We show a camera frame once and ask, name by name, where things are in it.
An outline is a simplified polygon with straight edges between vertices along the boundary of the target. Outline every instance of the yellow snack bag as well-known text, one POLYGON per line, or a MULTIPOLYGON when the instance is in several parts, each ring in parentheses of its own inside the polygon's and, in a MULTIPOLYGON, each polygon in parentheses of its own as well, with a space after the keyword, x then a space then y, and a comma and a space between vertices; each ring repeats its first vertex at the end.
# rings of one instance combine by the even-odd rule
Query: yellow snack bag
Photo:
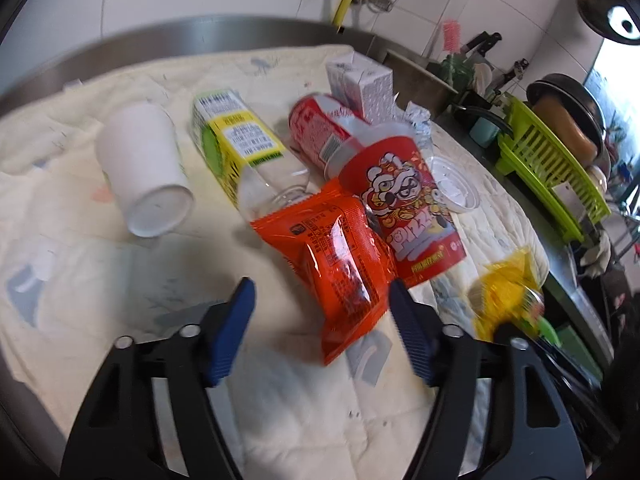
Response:
POLYGON ((506 260, 488 266, 488 271, 468 294, 477 314, 474 325, 478 339, 492 341, 495 329, 505 322, 537 338, 538 318, 545 307, 529 250, 517 250, 506 260))

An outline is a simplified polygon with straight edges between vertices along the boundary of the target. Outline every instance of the clear plastic lid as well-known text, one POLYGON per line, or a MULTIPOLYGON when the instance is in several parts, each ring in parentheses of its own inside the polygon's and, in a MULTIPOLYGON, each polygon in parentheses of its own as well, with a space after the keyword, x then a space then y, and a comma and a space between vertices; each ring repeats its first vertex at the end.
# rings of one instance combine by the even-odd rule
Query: clear plastic lid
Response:
POLYGON ((406 123, 383 123, 371 126, 361 133, 349 137, 327 161, 324 167, 324 177, 327 180, 331 180, 338 176, 342 168, 347 165, 347 162, 367 146, 389 137, 401 136, 415 139, 415 130, 406 123))

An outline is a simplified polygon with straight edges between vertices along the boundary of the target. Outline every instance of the white quilted cloth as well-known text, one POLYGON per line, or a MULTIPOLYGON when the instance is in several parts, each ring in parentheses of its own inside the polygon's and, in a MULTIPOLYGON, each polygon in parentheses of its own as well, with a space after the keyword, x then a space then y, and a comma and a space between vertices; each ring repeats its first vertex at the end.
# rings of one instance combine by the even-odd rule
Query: white quilted cloth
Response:
MULTIPOLYGON (((226 300, 250 276, 258 291, 254 316, 232 375, 210 393, 246 478, 402 478, 434 391, 412 374, 390 315, 376 327, 382 371, 346 355, 323 367, 321 309, 238 215, 187 134, 193 96, 230 87, 286 137, 293 103, 328 91, 324 63, 348 50, 160 60, 98 77, 0 120, 0 341, 15 378, 40 397, 63 433, 117 336, 167 336, 202 313, 193 305, 226 300), (162 105, 174 120, 196 197, 191 217, 153 240, 127 233, 94 155, 105 119, 138 100, 162 105)), ((443 317, 468 328, 468 307, 452 306, 452 298, 463 295, 485 264, 528 245, 544 280, 548 261, 504 189, 446 133, 436 128, 434 140, 436 152, 455 161, 481 195, 479 209, 456 218, 468 258, 434 280, 443 317)), ((412 293, 431 302, 429 284, 412 293)))

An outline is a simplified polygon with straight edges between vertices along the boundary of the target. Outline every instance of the orange snack bag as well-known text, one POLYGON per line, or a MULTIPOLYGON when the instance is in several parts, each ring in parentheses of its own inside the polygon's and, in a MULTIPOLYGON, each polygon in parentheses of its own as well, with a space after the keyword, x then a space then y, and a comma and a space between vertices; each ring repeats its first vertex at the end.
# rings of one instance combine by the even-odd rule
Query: orange snack bag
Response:
POLYGON ((279 250, 322 306, 324 364, 373 329, 388 308, 396 265, 367 224, 364 206, 337 179, 252 227, 279 250))

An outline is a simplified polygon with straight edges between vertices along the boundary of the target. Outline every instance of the barcode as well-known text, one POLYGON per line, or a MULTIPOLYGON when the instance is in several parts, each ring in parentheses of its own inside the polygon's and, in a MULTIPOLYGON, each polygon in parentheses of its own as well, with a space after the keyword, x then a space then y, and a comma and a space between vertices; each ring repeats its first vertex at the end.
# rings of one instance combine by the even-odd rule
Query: barcode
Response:
POLYGON ((245 110, 245 106, 230 92, 200 98, 200 104, 209 116, 245 110))
POLYGON ((273 139, 256 123, 236 124, 226 128, 224 134, 242 156, 277 148, 273 139))
POLYGON ((202 129, 206 125, 206 121, 204 117, 197 109, 197 107, 193 111, 193 125, 191 127, 191 139, 196 143, 196 146, 199 150, 202 150, 202 129))
POLYGON ((318 153, 318 157, 326 164, 334 154, 334 151, 337 150, 341 144, 342 141, 339 139, 339 137, 331 134, 331 137, 327 139, 327 142, 324 143, 322 150, 320 150, 320 153, 318 153))

